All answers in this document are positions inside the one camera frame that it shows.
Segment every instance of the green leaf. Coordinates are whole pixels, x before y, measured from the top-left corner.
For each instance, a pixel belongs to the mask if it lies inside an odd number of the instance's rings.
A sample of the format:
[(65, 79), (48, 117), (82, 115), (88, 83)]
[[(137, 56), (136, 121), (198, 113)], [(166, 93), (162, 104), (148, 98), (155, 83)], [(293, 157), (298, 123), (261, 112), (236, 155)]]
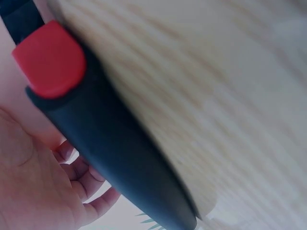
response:
[(146, 216), (147, 214), (146, 213), (141, 213), (141, 214), (138, 214), (138, 215), (136, 215), (136, 217), (139, 217), (139, 216)]
[(148, 220), (145, 220), (145, 221), (141, 222), (141, 224), (151, 223), (151, 222), (154, 222), (154, 220), (153, 219), (148, 219)]
[(152, 229), (155, 229), (155, 228), (158, 228), (158, 227), (160, 227), (160, 224), (156, 224), (156, 225), (152, 226), (151, 228), (149, 228), (148, 230), (152, 230)]

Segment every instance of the black rubber grip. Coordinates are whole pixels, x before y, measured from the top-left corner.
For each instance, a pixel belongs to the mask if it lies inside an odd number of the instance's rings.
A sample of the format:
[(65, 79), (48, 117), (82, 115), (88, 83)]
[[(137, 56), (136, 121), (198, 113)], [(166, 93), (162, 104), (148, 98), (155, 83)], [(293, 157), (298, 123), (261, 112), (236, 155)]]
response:
[(194, 230), (193, 206), (181, 182), (107, 80), (99, 61), (83, 48), (82, 83), (62, 98), (27, 94), (110, 183), (168, 230)]
[(15, 44), (44, 25), (32, 0), (0, 0), (0, 16)]

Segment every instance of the wooden board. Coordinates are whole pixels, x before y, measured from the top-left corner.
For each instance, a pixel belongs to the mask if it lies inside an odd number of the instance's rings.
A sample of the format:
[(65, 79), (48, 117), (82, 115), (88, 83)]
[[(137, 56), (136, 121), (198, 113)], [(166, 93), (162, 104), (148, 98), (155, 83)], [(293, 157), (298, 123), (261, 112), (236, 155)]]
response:
[(304, 0), (52, 0), (212, 230), (307, 228)]

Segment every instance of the black strap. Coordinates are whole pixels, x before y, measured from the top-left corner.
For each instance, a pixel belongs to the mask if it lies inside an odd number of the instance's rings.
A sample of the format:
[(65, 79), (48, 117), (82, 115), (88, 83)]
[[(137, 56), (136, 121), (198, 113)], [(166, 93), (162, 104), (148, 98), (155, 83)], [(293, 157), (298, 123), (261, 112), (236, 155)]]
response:
[(0, 0), (0, 16), (15, 44), (44, 25), (32, 0)]

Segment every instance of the skin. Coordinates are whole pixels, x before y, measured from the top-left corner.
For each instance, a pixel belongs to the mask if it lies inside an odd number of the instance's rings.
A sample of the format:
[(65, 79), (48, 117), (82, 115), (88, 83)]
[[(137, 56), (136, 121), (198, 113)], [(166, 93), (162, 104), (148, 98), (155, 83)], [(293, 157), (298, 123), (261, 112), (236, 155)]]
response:
[[(35, 3), (50, 20), (46, 2)], [(82, 157), (65, 164), (73, 146), (27, 99), (26, 81), (10, 55), (15, 45), (1, 20), (0, 40), (0, 229), (77, 230), (120, 195), (110, 188), (84, 203), (105, 179)]]

